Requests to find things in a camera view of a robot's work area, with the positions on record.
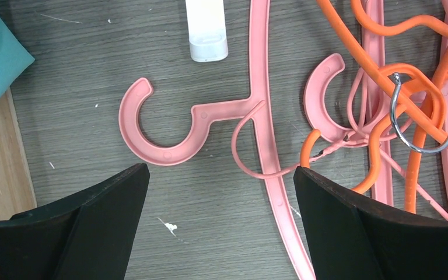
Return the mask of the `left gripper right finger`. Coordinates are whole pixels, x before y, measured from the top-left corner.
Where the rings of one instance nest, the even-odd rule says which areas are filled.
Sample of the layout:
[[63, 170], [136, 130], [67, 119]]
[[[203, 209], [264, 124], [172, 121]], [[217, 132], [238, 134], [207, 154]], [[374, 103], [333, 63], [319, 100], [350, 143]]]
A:
[[305, 167], [293, 180], [317, 279], [448, 279], [448, 221], [388, 206]]

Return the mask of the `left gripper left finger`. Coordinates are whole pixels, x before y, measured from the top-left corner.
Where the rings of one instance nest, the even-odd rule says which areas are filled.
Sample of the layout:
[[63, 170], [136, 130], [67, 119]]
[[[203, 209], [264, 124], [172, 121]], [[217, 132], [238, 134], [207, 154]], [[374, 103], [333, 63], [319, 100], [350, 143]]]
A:
[[0, 220], [0, 279], [123, 279], [149, 179], [138, 163]]

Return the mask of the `orange plastic hanger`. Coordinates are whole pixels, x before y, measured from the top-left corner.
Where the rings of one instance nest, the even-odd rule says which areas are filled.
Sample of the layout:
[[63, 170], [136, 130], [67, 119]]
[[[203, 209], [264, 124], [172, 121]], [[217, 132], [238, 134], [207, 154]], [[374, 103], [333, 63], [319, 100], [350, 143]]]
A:
[[[360, 50], [362, 41], [358, 41], [346, 27], [330, 1], [319, 1], [324, 13], [338, 37], [351, 53]], [[405, 179], [404, 208], [415, 212], [417, 205], [417, 182], [421, 157], [424, 154], [438, 153], [448, 149], [448, 129], [445, 128], [448, 114], [448, 102], [443, 93], [448, 83], [448, 38], [442, 36], [443, 51], [440, 62], [431, 78], [418, 68], [406, 63], [378, 66], [371, 58], [363, 67], [353, 57], [366, 76], [388, 97], [387, 114], [375, 124], [368, 133], [367, 145], [371, 160], [366, 177], [354, 187], [357, 193], [367, 193], [376, 182], [381, 170], [380, 144], [391, 149], [408, 149], [408, 153], [395, 155], [400, 165], [407, 166], [409, 177]], [[310, 155], [315, 142], [321, 137], [318, 129], [307, 136], [301, 152], [300, 165], [310, 164]]]

